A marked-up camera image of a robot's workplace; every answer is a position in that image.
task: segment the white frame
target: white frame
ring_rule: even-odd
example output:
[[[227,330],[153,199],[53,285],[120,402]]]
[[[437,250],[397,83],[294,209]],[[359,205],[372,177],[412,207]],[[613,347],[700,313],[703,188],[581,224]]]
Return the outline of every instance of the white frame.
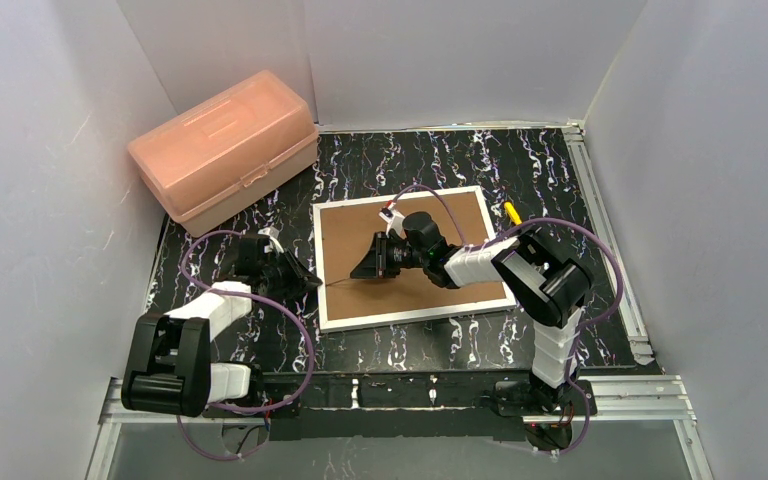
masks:
[[[484,200],[484,194],[481,187],[475,185],[470,187],[445,188],[437,190],[440,196],[457,195],[463,193],[474,193],[478,201],[478,208],[481,210],[481,218],[484,220],[484,227],[487,231],[487,238],[495,237],[493,223],[490,221],[490,213],[487,211],[487,202]],[[401,198],[423,198],[430,197],[431,192],[421,191],[406,193]],[[350,205],[363,205],[365,203],[383,203],[392,200],[395,195],[383,195],[379,197],[357,198],[354,200],[340,200],[327,203],[313,204],[313,236],[315,238],[316,250],[316,276],[325,279],[325,253],[322,251],[322,210],[327,208],[345,207]],[[393,325],[396,323],[421,322],[435,318],[448,318],[459,315],[470,315],[476,313],[486,313],[499,310],[515,308],[517,303],[513,293],[507,287],[505,289],[505,298],[499,300],[486,300],[483,302],[461,303],[446,307],[423,308],[420,310],[408,310],[399,313],[385,313],[380,315],[367,315],[365,317],[343,318],[340,320],[328,320],[328,304],[325,297],[325,285],[317,289],[319,296],[319,330],[322,332],[333,332],[343,330],[353,330],[358,328],[380,327],[383,325]]]

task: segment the black marble table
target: black marble table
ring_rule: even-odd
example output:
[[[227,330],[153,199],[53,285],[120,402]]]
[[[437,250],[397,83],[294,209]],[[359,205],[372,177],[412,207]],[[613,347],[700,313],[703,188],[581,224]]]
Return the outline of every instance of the black marble table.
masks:
[[[523,218],[553,216],[592,229],[560,129],[325,134],[312,168],[220,228],[275,226],[284,247],[313,270],[312,203],[394,194],[417,182],[440,188],[481,186],[497,231],[510,227],[502,207],[506,200]],[[553,229],[552,235],[582,256],[596,275],[582,320],[591,318],[613,300],[598,249],[564,229]],[[150,311],[179,307],[200,293],[177,269],[193,240],[181,226],[167,222]],[[193,256],[195,272],[207,283],[216,275],[228,240],[210,239]],[[288,307],[303,316],[320,371],[530,368],[534,356],[533,329],[519,311],[323,334],[315,294]],[[635,365],[619,313],[582,333],[582,340],[578,354],[585,366]],[[306,353],[292,322],[255,306],[216,339],[214,360],[229,359],[256,362],[265,371],[299,372]]]

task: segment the storage container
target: storage container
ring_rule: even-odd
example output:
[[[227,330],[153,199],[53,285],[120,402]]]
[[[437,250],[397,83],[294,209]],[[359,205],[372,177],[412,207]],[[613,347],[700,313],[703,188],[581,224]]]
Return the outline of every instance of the storage container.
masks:
[[[169,216],[200,236],[316,161],[310,110],[263,71],[128,145]]]

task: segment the marker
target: marker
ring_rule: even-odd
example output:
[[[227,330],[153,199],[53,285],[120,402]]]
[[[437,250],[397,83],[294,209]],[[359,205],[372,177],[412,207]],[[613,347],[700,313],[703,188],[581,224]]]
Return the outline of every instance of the marker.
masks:
[[[513,203],[505,202],[505,211],[508,212],[508,217],[514,225],[522,223],[522,219],[519,218],[519,214],[516,212]]]

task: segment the gray floor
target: gray floor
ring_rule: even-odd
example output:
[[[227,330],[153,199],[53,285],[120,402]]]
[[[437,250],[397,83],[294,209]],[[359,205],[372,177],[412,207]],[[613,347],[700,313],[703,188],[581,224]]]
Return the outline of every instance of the gray floor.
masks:
[[[218,425],[189,429],[206,450],[225,451]],[[671,421],[595,422],[586,442],[587,448],[557,463],[475,437],[273,442],[244,462],[215,462],[191,451],[174,424],[126,424],[110,478],[499,480],[511,474],[539,480],[690,478]]]

